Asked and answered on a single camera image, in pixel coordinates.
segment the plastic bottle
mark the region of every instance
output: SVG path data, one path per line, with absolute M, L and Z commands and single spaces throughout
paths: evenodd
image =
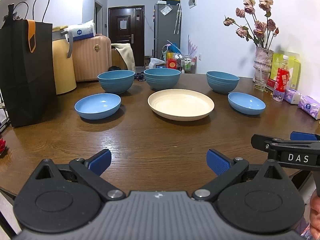
M 289 68 L 288 68 L 289 57 L 283 55 L 283 60 L 279 65 L 275 87 L 273 90 L 272 98 L 278 102 L 281 102 L 284 98 L 285 88 L 289 80 Z

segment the refrigerator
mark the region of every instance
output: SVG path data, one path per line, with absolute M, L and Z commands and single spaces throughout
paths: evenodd
M 155 5 L 155 19 L 154 19 L 154 52 L 153 57 L 161 58 L 162 48 L 164 45 L 168 44 L 167 40 L 172 43 L 176 43 L 178 48 L 180 48 L 180 31 L 178 34 L 178 23 L 176 34 L 174 32 L 174 26 L 177 18 L 177 5 L 171 5 L 172 10 L 167 14 L 163 15 L 161 10 L 165 7 L 165 4 Z

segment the wooden table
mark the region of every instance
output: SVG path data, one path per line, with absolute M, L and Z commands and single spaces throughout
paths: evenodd
M 320 133 L 320 125 L 297 106 L 274 101 L 270 93 L 253 88 L 252 79 L 240 78 L 234 91 L 252 94 L 267 107 L 260 116 L 233 110 L 227 95 L 213 92 L 201 74 L 182 74 L 175 88 L 201 92 L 215 103 L 212 113 L 194 122 L 164 119 L 149 108 L 154 93 L 146 82 L 134 81 L 123 95 L 120 109 L 99 121 L 81 119 L 74 104 L 103 93 L 99 83 L 80 83 L 58 96 L 43 122 L 3 133 L 9 147 L 0 158 L 0 187 L 18 193 L 44 158 L 68 163 L 89 158 L 104 148 L 112 152 L 111 166 L 102 177 L 128 193 L 130 190 L 186 190 L 189 193 L 215 177 L 207 167 L 206 152 L 215 148 L 229 158 L 263 163 L 267 154 L 251 147 L 254 133 L 288 139 L 292 131 Z M 287 169 L 289 175 L 295 170 Z

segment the light blue shallow bowl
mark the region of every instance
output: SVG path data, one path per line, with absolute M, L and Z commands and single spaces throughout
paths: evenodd
M 234 109 L 243 114 L 261 114 L 266 108 L 266 104 L 259 98 L 244 93 L 230 93 L 228 101 Z
M 181 74 L 179 70 L 173 68 L 150 68 L 143 73 L 149 86 L 156 90 L 173 88 Z
M 115 94 L 96 94 L 82 98 L 75 104 L 79 116 L 97 120 L 113 115 L 121 105 L 121 98 Z
M 101 73 L 98 80 L 105 92 L 121 94 L 132 86 L 134 74 L 131 70 L 114 70 Z
M 238 85 L 239 79 L 237 76 L 219 72 L 219 71 L 208 71 L 207 81 L 213 91 L 218 93 L 229 93 L 235 89 Z

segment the metal screw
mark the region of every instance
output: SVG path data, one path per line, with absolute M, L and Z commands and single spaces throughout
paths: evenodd
M 122 197 L 123 192 L 119 189 L 113 189 L 113 190 L 110 190 L 107 193 L 107 195 L 108 195 L 108 197 L 111 197 L 111 198 L 120 198 L 120 197 Z
M 197 189 L 195 191 L 195 195 L 197 197 L 209 197 L 211 194 L 211 192 L 207 189 L 201 188 L 201 189 Z

